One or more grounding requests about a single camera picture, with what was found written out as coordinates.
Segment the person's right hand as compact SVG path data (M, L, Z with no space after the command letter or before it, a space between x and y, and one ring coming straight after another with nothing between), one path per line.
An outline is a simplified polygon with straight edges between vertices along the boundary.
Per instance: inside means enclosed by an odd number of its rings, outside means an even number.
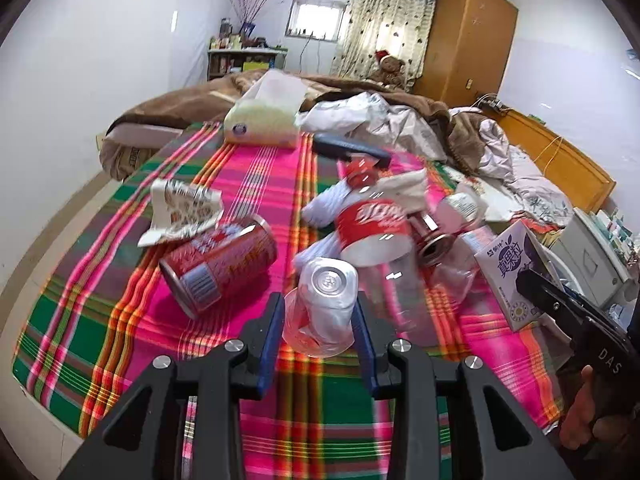
M560 442L564 448L577 450L592 438L603 442L614 442L620 436L613 417L595 419L596 402L592 397L593 369L587 365L582 369L582 388L575 396L560 429Z

